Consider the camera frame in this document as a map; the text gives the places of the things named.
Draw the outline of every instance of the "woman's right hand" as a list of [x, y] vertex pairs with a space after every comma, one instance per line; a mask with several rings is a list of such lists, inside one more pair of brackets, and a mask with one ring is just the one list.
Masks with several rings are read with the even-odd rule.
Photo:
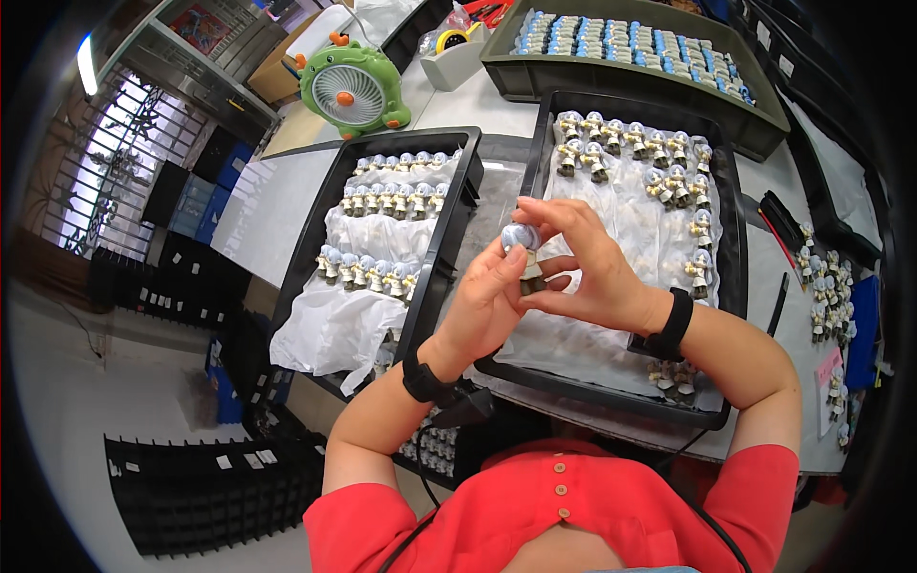
[[599, 216], [585, 202], [573, 199], [541, 201], [521, 196], [518, 206], [513, 211], [514, 221], [537, 226], [545, 241], [558, 233], [563, 234], [573, 251], [573, 257], [564, 255], [539, 261], [544, 276], [582, 270], [580, 287], [573, 294], [550, 289], [536, 292], [519, 300], [523, 308], [561, 314], [642, 336], [661, 331], [672, 308], [672, 294], [647, 286], [637, 278], [621, 248], [608, 236]]

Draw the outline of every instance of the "red top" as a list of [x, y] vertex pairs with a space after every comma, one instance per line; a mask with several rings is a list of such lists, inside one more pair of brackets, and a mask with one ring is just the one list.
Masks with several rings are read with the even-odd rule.
[[[627, 567], [742, 571], [719, 535], [648, 466], [573, 440], [523, 449], [488, 460], [462, 483], [389, 570], [501, 571], [524, 543], [566, 519], [601, 535]], [[777, 563], [798, 473], [799, 459], [786, 447], [750, 447], [725, 461], [704, 501], [756, 573]], [[375, 573], [417, 519], [397, 490], [360, 483], [319, 498], [303, 523], [315, 573]]]

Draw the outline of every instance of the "black wire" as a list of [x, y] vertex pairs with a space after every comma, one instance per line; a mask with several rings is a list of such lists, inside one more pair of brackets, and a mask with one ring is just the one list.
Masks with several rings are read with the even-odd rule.
[[74, 313], [73, 313], [69, 308], [67, 308], [66, 305], [64, 305], [64, 303], [62, 303], [61, 301], [54, 301], [54, 302], [57, 303], [57, 304], [59, 304], [63, 310], [67, 311], [67, 314], [69, 314], [70, 316], [73, 317], [73, 320], [76, 321], [76, 324], [77, 324], [77, 325], [80, 325], [80, 328], [82, 328], [82, 329], [83, 329], [83, 332], [86, 333], [86, 342], [89, 343], [89, 349], [92, 350], [92, 351], [93, 351], [93, 354], [95, 354], [97, 357], [101, 358], [102, 355], [99, 354], [99, 351], [96, 350], [95, 348], [93, 348], [93, 339], [92, 339], [91, 336], [89, 336], [89, 331], [86, 330], [86, 327], [83, 326], [83, 323], [80, 322], [80, 317], [77, 316], [76, 314], [74, 314]]

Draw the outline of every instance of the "person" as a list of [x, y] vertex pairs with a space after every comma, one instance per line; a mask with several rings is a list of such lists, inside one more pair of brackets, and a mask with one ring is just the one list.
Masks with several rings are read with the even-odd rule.
[[[457, 379], [537, 309], [647, 336], [673, 305], [643, 284], [582, 201], [519, 197], [517, 222], [544, 240], [562, 233], [573, 256], [540, 262], [545, 277], [582, 270], [522, 297], [525, 250], [497, 237], [469, 265], [442, 325], [416, 350], [442, 381]], [[790, 521], [799, 472], [801, 394], [786, 352], [731, 314], [693, 303], [681, 354], [738, 410], [735, 433], [703, 509], [750, 569], [770, 571]], [[313, 571], [378, 571], [418, 527], [398, 491], [390, 455], [429, 413], [403, 384], [402, 365], [360, 392], [328, 438], [323, 495], [304, 514]], [[629, 567], [741, 571], [734, 552], [655, 471], [577, 441], [504, 452], [466, 479], [390, 571], [576, 572]]]

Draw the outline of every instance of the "green fan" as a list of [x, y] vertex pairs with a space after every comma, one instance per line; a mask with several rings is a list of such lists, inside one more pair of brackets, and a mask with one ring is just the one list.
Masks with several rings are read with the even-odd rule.
[[305, 106], [337, 126], [343, 139], [410, 123], [411, 110], [401, 101], [401, 75], [394, 64], [347, 36], [332, 32], [329, 37], [334, 46], [319, 50], [308, 62], [296, 54]]

